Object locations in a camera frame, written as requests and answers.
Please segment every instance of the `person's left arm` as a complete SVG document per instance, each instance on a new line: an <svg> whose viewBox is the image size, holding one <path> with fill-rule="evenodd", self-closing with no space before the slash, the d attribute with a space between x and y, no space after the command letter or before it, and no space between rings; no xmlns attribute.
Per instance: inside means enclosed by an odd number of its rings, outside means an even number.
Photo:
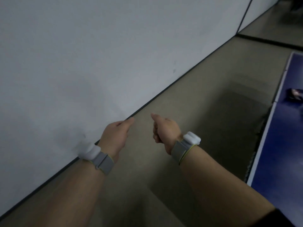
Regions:
<svg viewBox="0 0 303 227"><path fill-rule="evenodd" d="M107 153L116 163L124 147L127 132L134 118L109 124L98 143L102 152ZM93 214L103 182L104 173L86 160L80 160L69 175L58 186L51 201L39 216L35 226L86 226Z"/></svg>

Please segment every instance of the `gray strap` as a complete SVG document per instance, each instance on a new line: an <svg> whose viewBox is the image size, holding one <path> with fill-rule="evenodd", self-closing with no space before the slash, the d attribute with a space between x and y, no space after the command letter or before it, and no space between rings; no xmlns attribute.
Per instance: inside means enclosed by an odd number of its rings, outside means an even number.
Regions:
<svg viewBox="0 0 303 227"><path fill-rule="evenodd" d="M101 151L92 162L96 166L96 169L102 170L105 175L108 175L115 165L111 157Z"/></svg>
<svg viewBox="0 0 303 227"><path fill-rule="evenodd" d="M177 141L172 149L172 158L180 164L183 155L191 148L191 146L192 145L185 140L182 140L181 142Z"/></svg>

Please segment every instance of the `person's right arm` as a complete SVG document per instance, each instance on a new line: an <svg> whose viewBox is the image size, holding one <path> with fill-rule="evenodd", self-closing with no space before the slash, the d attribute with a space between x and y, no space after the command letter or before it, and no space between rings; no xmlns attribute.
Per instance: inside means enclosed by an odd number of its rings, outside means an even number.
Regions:
<svg viewBox="0 0 303 227"><path fill-rule="evenodd" d="M170 155L182 133L175 121L152 114L154 140L163 143ZM204 210L224 225L250 226L275 207L261 194L223 168L198 146L190 149L180 163L181 171Z"/></svg>

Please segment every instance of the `skin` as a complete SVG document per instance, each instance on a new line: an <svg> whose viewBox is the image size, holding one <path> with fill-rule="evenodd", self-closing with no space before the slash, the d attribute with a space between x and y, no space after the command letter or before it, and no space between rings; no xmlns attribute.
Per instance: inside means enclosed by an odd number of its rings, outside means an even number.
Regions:
<svg viewBox="0 0 303 227"><path fill-rule="evenodd" d="M153 138L163 143L170 155L183 135L178 124L160 115L154 120ZM109 124L98 145L117 162L134 118ZM250 226L275 207L262 195L220 166L204 150L193 147L180 163L180 169L203 209L224 226ZM87 226L105 180L102 171L81 160L59 185L34 226Z"/></svg>

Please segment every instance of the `dark object in background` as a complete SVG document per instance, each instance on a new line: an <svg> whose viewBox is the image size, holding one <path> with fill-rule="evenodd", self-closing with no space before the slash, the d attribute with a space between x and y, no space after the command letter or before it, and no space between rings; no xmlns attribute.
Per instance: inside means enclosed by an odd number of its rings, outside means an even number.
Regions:
<svg viewBox="0 0 303 227"><path fill-rule="evenodd" d="M296 11L303 7L303 0L293 0L290 6L290 11Z"/></svg>
<svg viewBox="0 0 303 227"><path fill-rule="evenodd" d="M286 90L287 99L303 103L303 90L289 88Z"/></svg>

